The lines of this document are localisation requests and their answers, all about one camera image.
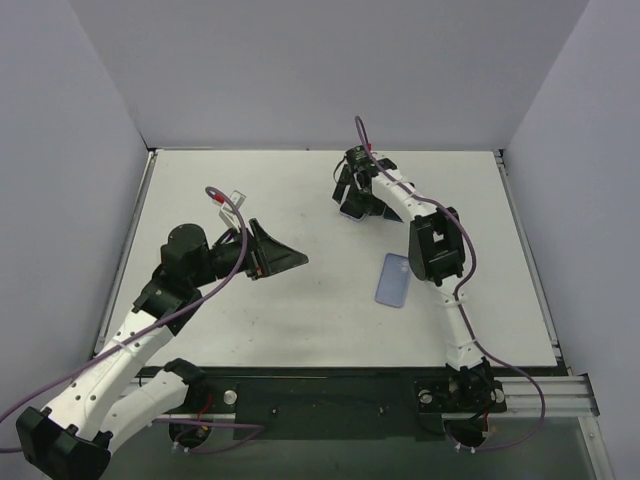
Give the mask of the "lilac phone case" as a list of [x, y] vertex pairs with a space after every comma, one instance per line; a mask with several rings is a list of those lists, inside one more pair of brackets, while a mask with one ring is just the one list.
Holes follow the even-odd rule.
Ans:
[[406, 302], [411, 274], [407, 257], [387, 253], [383, 261], [374, 300], [387, 307], [402, 308]]

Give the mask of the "blue phone black screen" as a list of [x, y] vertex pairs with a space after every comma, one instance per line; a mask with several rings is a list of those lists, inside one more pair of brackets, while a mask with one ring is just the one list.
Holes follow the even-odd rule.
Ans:
[[384, 206], [382, 211], [382, 217], [385, 220], [389, 220], [389, 221], [400, 222], [400, 223], [403, 222], [402, 218], [388, 205]]

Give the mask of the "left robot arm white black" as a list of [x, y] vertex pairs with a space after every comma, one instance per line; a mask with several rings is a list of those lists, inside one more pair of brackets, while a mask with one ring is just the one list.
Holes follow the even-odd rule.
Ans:
[[100, 354], [45, 407], [16, 420], [28, 463], [51, 479], [98, 479], [112, 455], [157, 416], [206, 402], [206, 375], [169, 361], [147, 384], [125, 395], [146, 362], [173, 340], [202, 305], [201, 287], [238, 272], [259, 280], [308, 263], [307, 255], [273, 239], [255, 219], [247, 230], [209, 244], [204, 230], [183, 224], [168, 235], [160, 264]]

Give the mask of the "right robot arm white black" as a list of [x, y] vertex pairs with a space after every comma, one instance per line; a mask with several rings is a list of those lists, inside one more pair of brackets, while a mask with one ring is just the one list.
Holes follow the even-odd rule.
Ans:
[[449, 402], [468, 409], [492, 383], [486, 355], [477, 345], [463, 312], [466, 250], [458, 212], [421, 195], [388, 158], [376, 160], [366, 147], [347, 150], [332, 199], [353, 219], [381, 216], [408, 226], [408, 262], [413, 275], [428, 284], [438, 305], [445, 342]]

